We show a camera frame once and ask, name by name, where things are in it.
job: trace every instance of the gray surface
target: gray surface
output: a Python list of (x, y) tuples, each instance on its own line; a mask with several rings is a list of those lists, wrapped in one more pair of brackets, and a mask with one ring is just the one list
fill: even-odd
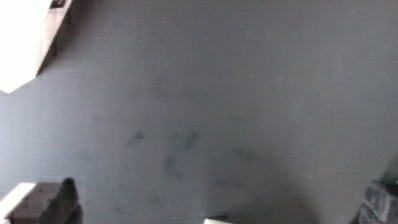
[(0, 96), (0, 191), (72, 176), (86, 224), (347, 223), (395, 170), (395, 12), (76, 0), (58, 55)]

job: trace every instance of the dark mark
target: dark mark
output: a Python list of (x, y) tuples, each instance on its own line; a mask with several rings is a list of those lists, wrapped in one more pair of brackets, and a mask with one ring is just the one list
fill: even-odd
[(164, 196), (152, 197), (148, 200), (148, 204), (154, 207), (163, 207), (166, 204), (173, 204), (173, 202), (175, 202), (173, 198), (166, 198)]
[(198, 133), (196, 133), (196, 131), (191, 131), (189, 133), (188, 133), (188, 136), (186, 136), (186, 138), (184, 138), (184, 150), (189, 150), (191, 148), (193, 148), (193, 146), (195, 146), (195, 143), (196, 143), (196, 140), (198, 140)]
[(120, 205), (115, 204), (113, 208), (111, 208), (111, 211), (117, 215), (122, 215), (125, 214), (125, 210), (122, 209)]
[(243, 186), (243, 184), (239, 183), (237, 180), (232, 180), (230, 178), (227, 178), (223, 176), (214, 177), (214, 184), (221, 188), (234, 188), (234, 189), (241, 188), (241, 186)]
[(145, 135), (141, 131), (138, 131), (127, 140), (127, 147), (132, 148), (134, 145), (141, 143), (143, 141), (145, 141)]
[(253, 151), (250, 149), (237, 148), (232, 153), (234, 153), (237, 159), (244, 163), (250, 163), (252, 162), (252, 159), (253, 159)]
[(172, 155), (168, 155), (163, 160), (163, 171), (164, 171), (168, 177), (172, 177), (177, 180), (182, 179), (182, 173), (175, 167), (175, 158)]

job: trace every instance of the dark object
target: dark object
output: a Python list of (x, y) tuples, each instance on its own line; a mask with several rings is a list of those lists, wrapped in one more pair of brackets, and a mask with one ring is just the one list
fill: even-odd
[(63, 8), (65, 0), (53, 0), (49, 9)]
[(358, 211), (358, 224), (398, 223), (398, 185), (383, 185), (372, 181), (365, 193), (363, 204)]
[(77, 224), (81, 207), (72, 179), (38, 183), (6, 217), (12, 224)]

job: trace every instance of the gray floor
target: gray floor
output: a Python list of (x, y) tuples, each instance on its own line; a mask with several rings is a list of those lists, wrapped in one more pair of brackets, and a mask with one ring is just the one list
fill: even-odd
[(392, 0), (76, 0), (0, 95), (0, 191), (79, 184), (85, 224), (347, 224), (394, 179)]

